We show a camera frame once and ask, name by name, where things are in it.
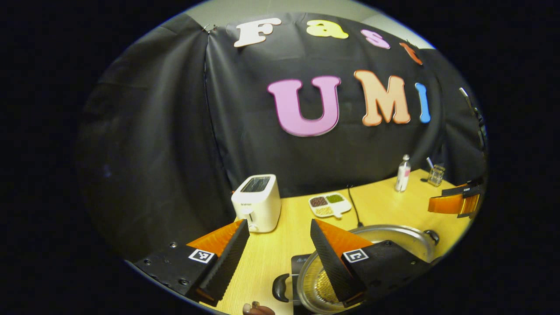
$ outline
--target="wooden table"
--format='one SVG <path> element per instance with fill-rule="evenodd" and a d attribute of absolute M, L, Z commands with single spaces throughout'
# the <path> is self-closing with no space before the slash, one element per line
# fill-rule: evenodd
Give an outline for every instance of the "wooden table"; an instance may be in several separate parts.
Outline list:
<path fill-rule="evenodd" d="M 351 188 L 352 198 L 364 226 L 377 224 L 406 225 L 420 231 L 434 230 L 440 236 L 435 256 L 440 257 L 451 249 L 470 225 L 468 217 L 428 212 L 430 197 L 440 196 L 442 189 L 455 187 L 443 182 L 434 187 L 421 178 L 427 178 L 424 170 L 415 170 L 405 192 L 394 189 L 396 179 Z M 336 191 L 350 201 L 348 190 Z M 317 218 L 307 203 L 313 195 L 282 199 L 282 210 L 276 229 L 270 233 L 251 233 L 241 260 L 223 299 L 217 307 L 227 314 L 241 314 L 243 304 L 258 301 L 272 308 L 277 315 L 292 315 L 292 303 L 277 301 L 272 296 L 272 282 L 291 273 L 291 258 L 315 251 L 310 237 L 311 219 L 320 219 L 345 230 L 357 227 L 356 211 L 352 208 L 341 219 L 334 216 Z M 286 280 L 286 296 L 292 296 L 292 277 Z"/>

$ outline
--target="white bottle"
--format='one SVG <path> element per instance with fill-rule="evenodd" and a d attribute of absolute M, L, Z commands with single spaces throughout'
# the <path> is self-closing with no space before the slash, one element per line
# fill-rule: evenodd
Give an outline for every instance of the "white bottle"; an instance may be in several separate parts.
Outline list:
<path fill-rule="evenodd" d="M 398 192 L 403 192 L 407 188 L 408 176 L 410 175 L 410 163 L 408 160 L 410 157 L 408 154 L 403 156 L 403 162 L 399 165 L 399 173 L 396 175 L 396 185 L 395 190 Z"/>

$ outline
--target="human hand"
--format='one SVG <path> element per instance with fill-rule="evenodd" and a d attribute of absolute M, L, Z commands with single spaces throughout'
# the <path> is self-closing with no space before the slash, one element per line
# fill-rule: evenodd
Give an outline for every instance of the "human hand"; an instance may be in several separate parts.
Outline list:
<path fill-rule="evenodd" d="M 266 306 L 262 306 L 257 301 L 253 304 L 246 303 L 243 305 L 243 315 L 276 315 L 276 313 Z"/>

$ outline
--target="white toaster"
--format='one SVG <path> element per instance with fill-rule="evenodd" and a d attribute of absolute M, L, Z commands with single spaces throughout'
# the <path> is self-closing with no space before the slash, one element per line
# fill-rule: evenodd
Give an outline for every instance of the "white toaster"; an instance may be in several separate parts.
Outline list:
<path fill-rule="evenodd" d="M 275 175 L 249 177 L 231 196 L 231 202 L 237 217 L 247 219 L 250 232 L 265 233 L 276 228 L 282 202 Z"/>

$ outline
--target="black power cord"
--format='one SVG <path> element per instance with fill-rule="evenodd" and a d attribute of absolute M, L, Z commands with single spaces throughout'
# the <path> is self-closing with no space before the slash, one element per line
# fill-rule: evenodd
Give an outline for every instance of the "black power cord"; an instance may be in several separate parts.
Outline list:
<path fill-rule="evenodd" d="M 350 201 L 352 201 L 352 207 L 354 207 L 354 210 L 356 211 L 356 218 L 358 219 L 358 227 L 361 228 L 363 226 L 363 223 L 360 222 L 360 216 L 358 215 L 358 209 L 356 209 L 356 205 L 354 204 L 354 199 L 352 198 L 352 194 L 350 194 L 350 188 L 353 186 L 348 185 L 348 195 L 350 196 Z"/>

